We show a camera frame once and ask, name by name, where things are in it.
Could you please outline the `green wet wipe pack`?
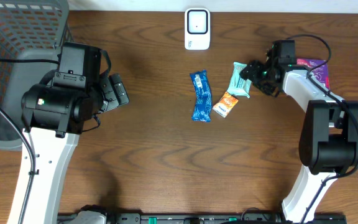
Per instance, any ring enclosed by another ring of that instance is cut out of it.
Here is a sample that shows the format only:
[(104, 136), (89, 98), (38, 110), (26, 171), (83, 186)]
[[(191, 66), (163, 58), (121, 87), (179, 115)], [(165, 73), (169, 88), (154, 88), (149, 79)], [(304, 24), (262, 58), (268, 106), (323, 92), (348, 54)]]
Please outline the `green wet wipe pack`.
[(244, 96), (250, 98), (249, 90), (252, 82), (245, 80), (240, 76), (240, 72), (246, 68), (246, 64), (234, 62), (233, 63), (232, 77), (227, 88), (227, 92), (233, 96)]

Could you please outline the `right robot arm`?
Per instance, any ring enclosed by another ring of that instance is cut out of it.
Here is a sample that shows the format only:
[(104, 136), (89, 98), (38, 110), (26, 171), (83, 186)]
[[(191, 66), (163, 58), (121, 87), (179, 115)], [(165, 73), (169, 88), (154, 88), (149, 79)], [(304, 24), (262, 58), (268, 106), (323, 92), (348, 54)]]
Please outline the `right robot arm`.
[(311, 223), (328, 188), (358, 170), (358, 101), (325, 87), (314, 68), (297, 63), (295, 49), (294, 37), (276, 40), (266, 61), (250, 61), (240, 76), (265, 95), (290, 96), (305, 112), (298, 145), (302, 167), (281, 211), (285, 223)]

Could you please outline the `blue snack wrapper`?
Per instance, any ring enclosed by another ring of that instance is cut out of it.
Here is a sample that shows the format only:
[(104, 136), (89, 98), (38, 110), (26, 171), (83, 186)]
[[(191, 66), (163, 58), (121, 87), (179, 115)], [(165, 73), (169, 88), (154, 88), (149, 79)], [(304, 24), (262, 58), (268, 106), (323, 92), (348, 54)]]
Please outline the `blue snack wrapper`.
[(212, 109), (212, 94), (207, 71), (202, 70), (190, 74), (196, 95), (195, 107), (192, 114), (193, 121), (210, 122)]

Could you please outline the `purple pink Carefree pad pack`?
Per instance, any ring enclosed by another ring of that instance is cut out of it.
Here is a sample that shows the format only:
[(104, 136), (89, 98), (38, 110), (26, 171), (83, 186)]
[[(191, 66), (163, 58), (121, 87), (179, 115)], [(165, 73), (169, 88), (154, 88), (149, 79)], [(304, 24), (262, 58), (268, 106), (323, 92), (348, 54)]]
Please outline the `purple pink Carefree pad pack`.
[[(316, 59), (306, 59), (306, 58), (298, 58), (297, 64), (298, 65), (306, 65), (309, 68), (313, 68), (322, 64), (324, 60), (316, 60)], [(320, 83), (322, 83), (327, 89), (330, 89), (329, 86), (329, 73), (328, 73), (328, 66), (322, 65), (319, 68), (316, 68), (312, 71), (313, 76), (317, 79)]]

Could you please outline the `orange tissue pack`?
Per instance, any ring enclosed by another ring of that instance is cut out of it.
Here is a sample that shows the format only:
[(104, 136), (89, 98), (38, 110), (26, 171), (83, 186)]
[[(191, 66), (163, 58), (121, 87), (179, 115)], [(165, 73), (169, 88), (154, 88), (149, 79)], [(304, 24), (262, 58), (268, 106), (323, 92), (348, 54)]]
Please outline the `orange tissue pack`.
[(221, 99), (213, 106), (213, 110), (223, 118), (226, 118), (238, 101), (235, 96), (226, 91)]

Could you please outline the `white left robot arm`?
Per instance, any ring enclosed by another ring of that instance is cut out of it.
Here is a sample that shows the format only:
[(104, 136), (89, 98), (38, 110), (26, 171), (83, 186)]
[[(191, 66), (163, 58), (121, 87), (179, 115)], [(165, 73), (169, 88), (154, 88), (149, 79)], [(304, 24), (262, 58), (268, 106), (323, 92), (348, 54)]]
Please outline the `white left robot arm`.
[(21, 168), (8, 223), (56, 223), (70, 159), (85, 121), (127, 104), (119, 74), (100, 71), (111, 64), (105, 50), (66, 42), (58, 67), (21, 99)]

